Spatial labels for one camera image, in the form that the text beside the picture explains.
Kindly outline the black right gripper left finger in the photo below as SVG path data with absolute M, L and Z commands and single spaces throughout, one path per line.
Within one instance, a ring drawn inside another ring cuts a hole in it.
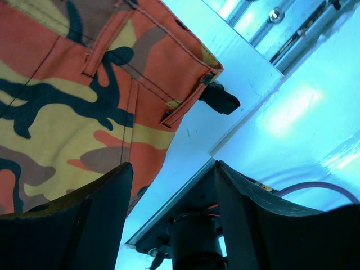
M 56 200 L 1 215 L 1 269 L 114 269 L 132 179 L 123 163 Z

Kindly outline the orange camouflage trousers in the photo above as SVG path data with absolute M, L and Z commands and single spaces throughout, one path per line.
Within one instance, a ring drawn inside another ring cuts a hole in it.
M 126 162 L 133 208 L 195 102 L 239 108 L 222 71 L 163 1 L 2 1 L 1 213 Z

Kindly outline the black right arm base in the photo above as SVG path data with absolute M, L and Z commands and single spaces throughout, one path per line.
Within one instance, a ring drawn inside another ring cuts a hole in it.
M 153 257 L 150 269 L 166 259 L 173 269 L 260 269 L 256 244 L 247 224 L 245 237 L 236 246 L 240 255 L 231 259 L 221 250 L 224 236 L 223 199 L 217 196 L 215 160 L 209 160 L 130 239 L 138 253 Z

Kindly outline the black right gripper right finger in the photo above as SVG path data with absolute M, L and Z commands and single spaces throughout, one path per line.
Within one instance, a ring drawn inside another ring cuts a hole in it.
M 214 179 L 230 269 L 359 268 L 359 205 L 307 208 L 222 161 Z

